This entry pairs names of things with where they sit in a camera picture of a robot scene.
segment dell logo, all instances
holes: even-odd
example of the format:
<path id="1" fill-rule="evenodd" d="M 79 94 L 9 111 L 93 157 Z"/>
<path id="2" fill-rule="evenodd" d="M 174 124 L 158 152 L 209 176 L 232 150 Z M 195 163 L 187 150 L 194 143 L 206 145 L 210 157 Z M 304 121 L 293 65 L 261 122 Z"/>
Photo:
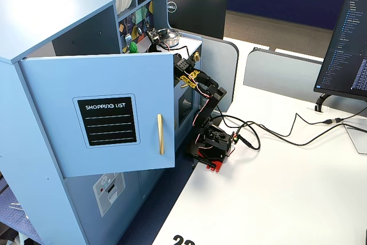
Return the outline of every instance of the dell logo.
<path id="1" fill-rule="evenodd" d="M 176 3 L 171 1 L 171 2 L 168 2 L 167 8 L 168 8 L 169 13 L 174 13 L 177 10 L 177 5 Z"/>

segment green object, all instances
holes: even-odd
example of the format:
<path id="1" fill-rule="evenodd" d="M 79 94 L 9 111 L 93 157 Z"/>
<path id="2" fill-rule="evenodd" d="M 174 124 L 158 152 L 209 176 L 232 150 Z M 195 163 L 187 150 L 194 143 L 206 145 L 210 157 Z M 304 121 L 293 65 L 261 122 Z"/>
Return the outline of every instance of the green object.
<path id="1" fill-rule="evenodd" d="M 132 42 L 130 44 L 130 53 L 131 54 L 135 54 L 135 53 L 138 53 L 138 46 L 136 45 L 135 42 Z"/>

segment shopping list sign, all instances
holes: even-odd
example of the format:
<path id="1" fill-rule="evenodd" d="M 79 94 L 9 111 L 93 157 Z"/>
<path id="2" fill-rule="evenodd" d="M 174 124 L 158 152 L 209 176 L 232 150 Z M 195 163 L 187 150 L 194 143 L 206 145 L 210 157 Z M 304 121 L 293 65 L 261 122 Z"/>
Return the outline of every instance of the shopping list sign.
<path id="1" fill-rule="evenodd" d="M 87 147 L 139 142 L 133 95 L 75 98 L 74 103 Z"/>

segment computer monitor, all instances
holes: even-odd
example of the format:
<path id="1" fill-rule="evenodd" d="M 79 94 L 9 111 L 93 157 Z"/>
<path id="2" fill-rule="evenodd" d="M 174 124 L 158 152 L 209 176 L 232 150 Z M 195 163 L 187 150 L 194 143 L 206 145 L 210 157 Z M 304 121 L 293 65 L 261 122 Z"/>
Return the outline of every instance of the computer monitor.
<path id="1" fill-rule="evenodd" d="M 172 28 L 223 39 L 227 0 L 168 0 Z"/>
<path id="2" fill-rule="evenodd" d="M 367 0 L 345 0 L 315 92 L 367 100 Z"/>

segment cabinet top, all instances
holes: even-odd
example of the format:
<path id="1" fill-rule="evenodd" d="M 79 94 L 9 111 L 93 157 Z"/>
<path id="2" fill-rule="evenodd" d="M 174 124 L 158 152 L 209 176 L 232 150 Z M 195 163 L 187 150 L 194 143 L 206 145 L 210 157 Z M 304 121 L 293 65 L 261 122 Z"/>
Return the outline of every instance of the cabinet top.
<path id="1" fill-rule="evenodd" d="M 14 64 L 115 0 L 0 0 L 0 61 Z"/>

